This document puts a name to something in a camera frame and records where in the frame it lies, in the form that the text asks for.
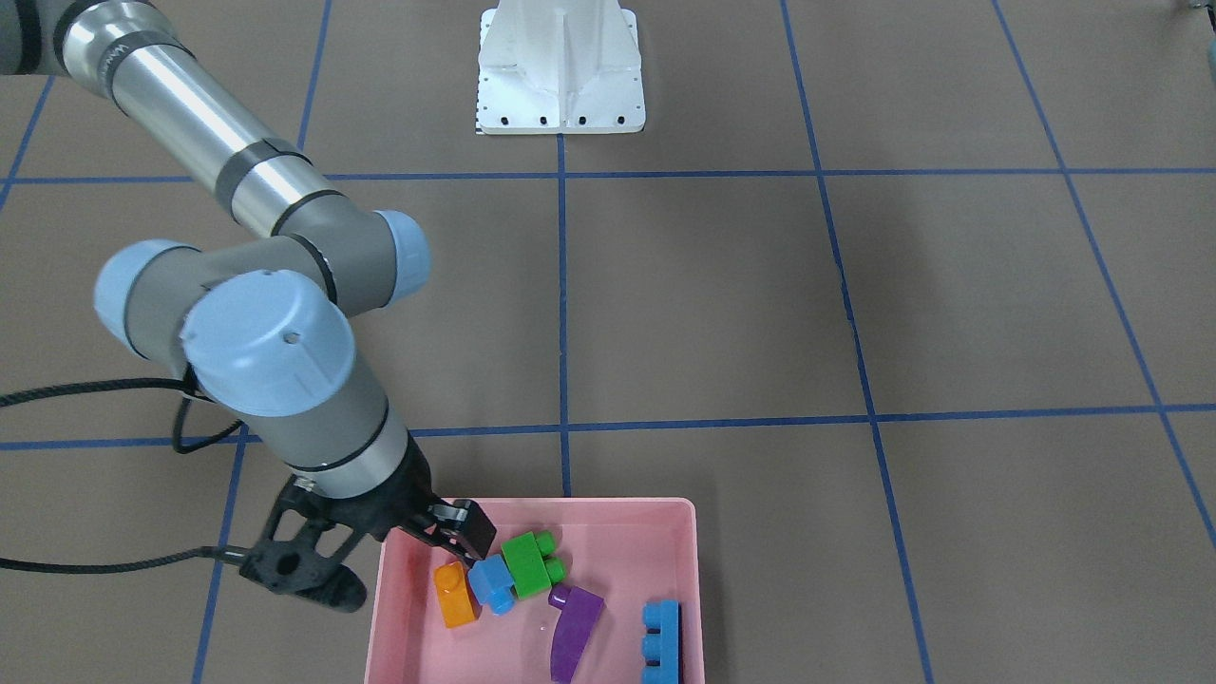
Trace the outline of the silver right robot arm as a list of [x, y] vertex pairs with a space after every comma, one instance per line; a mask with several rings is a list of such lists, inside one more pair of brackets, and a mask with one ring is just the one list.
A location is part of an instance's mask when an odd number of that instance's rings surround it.
[[426, 458], [361, 359], [351, 316], [426, 285], [417, 222], [362, 211], [295, 145], [216, 82], [147, 1], [5, 1], [2, 74], [64, 77], [161, 142], [250, 242], [212, 252], [147, 239], [100, 271], [94, 308], [137, 357], [164, 364], [246, 424], [291, 476], [278, 508], [305, 521], [275, 542], [278, 511], [247, 572], [299, 579], [334, 566], [317, 533], [392, 529], [472, 564], [494, 525], [474, 501], [430, 490]]

